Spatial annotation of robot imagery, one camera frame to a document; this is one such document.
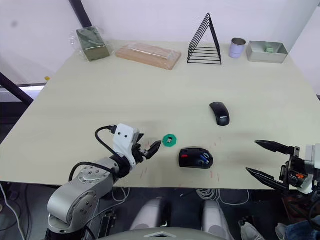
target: red and black mouse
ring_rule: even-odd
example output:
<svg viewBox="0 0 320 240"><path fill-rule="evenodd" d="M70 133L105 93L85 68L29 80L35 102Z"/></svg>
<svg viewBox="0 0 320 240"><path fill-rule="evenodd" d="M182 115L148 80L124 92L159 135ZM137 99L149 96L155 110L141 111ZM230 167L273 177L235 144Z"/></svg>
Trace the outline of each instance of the red and black mouse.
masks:
<svg viewBox="0 0 320 240"><path fill-rule="evenodd" d="M209 169L212 164L214 164L214 158L208 150L203 148L183 148L179 153L181 168Z"/></svg>

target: computer mouse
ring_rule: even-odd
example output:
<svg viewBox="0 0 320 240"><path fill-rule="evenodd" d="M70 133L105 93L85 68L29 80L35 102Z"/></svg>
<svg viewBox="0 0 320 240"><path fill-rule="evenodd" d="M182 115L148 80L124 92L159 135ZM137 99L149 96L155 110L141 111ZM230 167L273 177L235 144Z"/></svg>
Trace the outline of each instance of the computer mouse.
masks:
<svg viewBox="0 0 320 240"><path fill-rule="evenodd" d="M214 112L216 124L218 124L219 126L227 126L230 123L228 109L222 102L213 102L210 104L210 108Z"/></svg>
<svg viewBox="0 0 320 240"><path fill-rule="evenodd" d="M183 148L179 153L180 168L209 169L213 163L214 158L203 148Z"/></svg>

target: silver metal box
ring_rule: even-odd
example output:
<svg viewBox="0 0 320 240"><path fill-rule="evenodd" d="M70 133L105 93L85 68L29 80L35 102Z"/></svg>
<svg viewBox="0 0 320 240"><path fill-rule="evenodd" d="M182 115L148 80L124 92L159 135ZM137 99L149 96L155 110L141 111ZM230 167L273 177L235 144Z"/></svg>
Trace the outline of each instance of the silver metal box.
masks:
<svg viewBox="0 0 320 240"><path fill-rule="evenodd" d="M246 48L246 55L250 62L282 64L288 52L280 42L250 41Z"/></svg>

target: white wall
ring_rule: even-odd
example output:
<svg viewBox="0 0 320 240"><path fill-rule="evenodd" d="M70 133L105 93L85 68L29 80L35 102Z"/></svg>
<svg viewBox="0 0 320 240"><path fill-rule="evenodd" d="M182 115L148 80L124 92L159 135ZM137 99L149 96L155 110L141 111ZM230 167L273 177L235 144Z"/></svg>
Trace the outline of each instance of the white wall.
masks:
<svg viewBox="0 0 320 240"><path fill-rule="evenodd" d="M291 50L320 0L82 0L113 39L190 42L207 13L221 43L234 37Z"/></svg>
<svg viewBox="0 0 320 240"><path fill-rule="evenodd" d="M16 84L45 83L73 53L81 25L67 0L0 0L0 71Z"/></svg>
<svg viewBox="0 0 320 240"><path fill-rule="evenodd" d="M315 93L320 95L320 7L314 11L290 55Z"/></svg>

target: green object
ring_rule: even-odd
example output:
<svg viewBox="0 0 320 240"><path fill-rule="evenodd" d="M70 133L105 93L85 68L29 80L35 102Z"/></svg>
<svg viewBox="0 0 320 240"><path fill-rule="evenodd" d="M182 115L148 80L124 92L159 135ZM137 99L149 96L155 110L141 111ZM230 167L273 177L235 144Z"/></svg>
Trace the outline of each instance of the green object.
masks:
<svg viewBox="0 0 320 240"><path fill-rule="evenodd" d="M168 135L165 135L163 137L163 140L162 140L162 143L163 145L165 145L166 147L173 147L174 145L176 145L177 143L177 138L175 135L173 134L168 134Z"/></svg>
<svg viewBox="0 0 320 240"><path fill-rule="evenodd" d="M78 29L76 34L78 35L82 50L90 62L110 56L98 29L94 26Z"/></svg>
<svg viewBox="0 0 320 240"><path fill-rule="evenodd" d="M274 53L274 49L272 47L267 47L265 50L264 50L265 53L269 53L269 54L273 54Z"/></svg>

